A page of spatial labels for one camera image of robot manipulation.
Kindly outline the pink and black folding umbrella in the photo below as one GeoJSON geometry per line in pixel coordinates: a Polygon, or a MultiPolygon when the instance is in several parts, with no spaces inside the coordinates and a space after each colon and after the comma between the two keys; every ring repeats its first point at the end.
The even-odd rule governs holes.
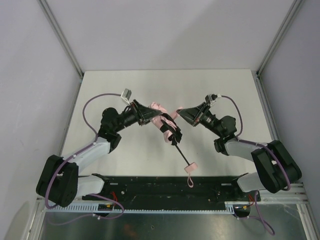
{"type": "Polygon", "coordinates": [[[168,111],[157,102],[152,102],[149,107],[161,111],[161,117],[157,117],[156,120],[152,120],[151,122],[162,132],[164,141],[174,146],[185,161],[186,167],[184,171],[187,173],[187,185],[189,188],[193,188],[194,182],[191,175],[198,168],[198,165],[195,162],[189,162],[178,146],[183,135],[175,119],[180,116],[177,110],[182,108],[180,107],[176,111],[168,113],[168,111]]]}

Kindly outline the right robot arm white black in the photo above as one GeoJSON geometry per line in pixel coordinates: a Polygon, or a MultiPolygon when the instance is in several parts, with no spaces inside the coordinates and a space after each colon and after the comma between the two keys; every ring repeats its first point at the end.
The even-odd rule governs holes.
{"type": "Polygon", "coordinates": [[[256,171],[239,176],[235,182],[244,193],[267,190],[270,193],[288,191],[291,184],[302,178],[302,171],[283,143],[273,140],[258,143],[236,136],[236,119],[226,115],[221,119],[210,112],[210,105],[202,103],[182,108],[177,113],[190,125],[202,125],[218,136],[214,148],[225,156],[235,156],[254,163],[256,171]]]}

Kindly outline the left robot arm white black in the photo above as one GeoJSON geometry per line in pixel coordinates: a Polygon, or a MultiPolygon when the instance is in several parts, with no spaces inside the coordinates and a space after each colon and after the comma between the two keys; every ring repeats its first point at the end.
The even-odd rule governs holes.
{"type": "Polygon", "coordinates": [[[92,143],[68,156],[51,155],[46,160],[35,189],[44,197],[46,207],[67,207],[76,198],[99,194],[107,179],[97,173],[89,176],[80,176],[80,173],[116,149],[122,138],[120,131],[135,123],[146,125],[161,114],[161,110],[144,106],[136,100],[121,113],[113,107],[106,108],[92,143]]]}

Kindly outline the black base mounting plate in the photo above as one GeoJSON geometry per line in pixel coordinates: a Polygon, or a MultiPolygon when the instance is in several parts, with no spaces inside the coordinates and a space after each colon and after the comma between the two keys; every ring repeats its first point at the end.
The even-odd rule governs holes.
{"type": "Polygon", "coordinates": [[[122,207],[195,207],[209,209],[233,202],[237,210],[249,212],[254,200],[260,200],[255,191],[242,192],[236,185],[236,176],[195,176],[194,187],[189,188],[183,176],[106,176],[106,186],[96,196],[86,195],[84,201],[111,198],[122,207]]]}

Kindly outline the aluminium frame rail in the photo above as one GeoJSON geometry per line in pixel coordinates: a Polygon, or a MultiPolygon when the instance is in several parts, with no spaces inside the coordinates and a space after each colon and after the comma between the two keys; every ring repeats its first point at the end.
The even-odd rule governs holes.
{"type": "Polygon", "coordinates": [[[302,183],[294,183],[289,191],[280,190],[277,193],[271,193],[267,190],[261,190],[260,201],[264,204],[308,204],[309,199],[302,183]]]}

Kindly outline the left aluminium corner post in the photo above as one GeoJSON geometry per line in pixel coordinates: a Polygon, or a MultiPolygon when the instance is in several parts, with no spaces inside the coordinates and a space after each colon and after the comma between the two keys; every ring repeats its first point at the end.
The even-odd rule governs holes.
{"type": "Polygon", "coordinates": [[[62,30],[60,24],[58,23],[50,5],[46,0],[37,0],[44,16],[46,17],[48,23],[50,24],[56,38],[58,39],[63,51],[65,52],[67,58],[69,59],[72,67],[76,71],[79,78],[82,80],[84,77],[84,72],[62,30]]]}

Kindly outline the aluminium corner post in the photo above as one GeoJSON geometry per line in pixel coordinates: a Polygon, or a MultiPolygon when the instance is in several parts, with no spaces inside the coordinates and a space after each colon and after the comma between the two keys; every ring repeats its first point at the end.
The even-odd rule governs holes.
{"type": "Polygon", "coordinates": [[[44,16],[46,17],[48,23],[50,24],[56,38],[58,39],[63,51],[65,52],[67,58],[69,59],[72,67],[76,71],[79,78],[82,80],[84,77],[84,72],[62,30],[60,24],[58,23],[50,5],[46,0],[37,0],[44,16]]]}
{"type": "Polygon", "coordinates": [[[296,19],[298,13],[300,12],[302,6],[304,5],[305,0],[294,0],[287,11],[283,21],[280,24],[274,38],[270,46],[267,49],[261,63],[259,64],[256,75],[258,78],[261,77],[262,73],[266,69],[269,62],[272,60],[274,54],[276,53],[277,49],[279,48],[280,44],[282,43],[284,37],[286,36],[287,32],[289,31],[291,25],[293,24],[294,20],[296,19]]]}

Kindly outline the right aluminium corner post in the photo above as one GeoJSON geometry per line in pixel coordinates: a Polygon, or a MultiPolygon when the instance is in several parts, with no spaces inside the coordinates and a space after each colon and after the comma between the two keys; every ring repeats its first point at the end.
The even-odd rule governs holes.
{"type": "Polygon", "coordinates": [[[294,0],[287,11],[283,21],[280,24],[274,38],[270,46],[267,49],[261,63],[259,64],[256,75],[258,78],[261,77],[262,73],[266,69],[269,62],[272,60],[274,54],[276,53],[277,49],[279,48],[280,44],[282,43],[284,37],[286,36],[287,32],[289,31],[291,25],[293,24],[294,20],[296,19],[298,13],[300,12],[302,6],[304,5],[305,0],[294,0]]]}

